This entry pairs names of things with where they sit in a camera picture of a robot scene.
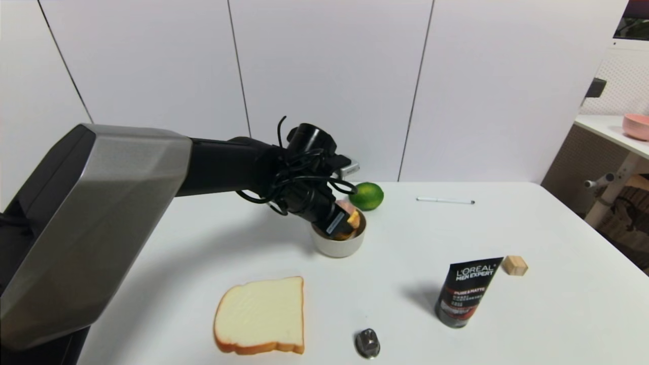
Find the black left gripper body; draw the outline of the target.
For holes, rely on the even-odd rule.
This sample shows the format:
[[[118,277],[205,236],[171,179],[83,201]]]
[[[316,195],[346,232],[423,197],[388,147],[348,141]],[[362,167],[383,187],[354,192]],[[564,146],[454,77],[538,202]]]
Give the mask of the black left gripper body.
[[[343,227],[350,213],[336,203],[331,189],[296,182],[284,192],[287,211],[310,222],[325,236],[343,236]]]

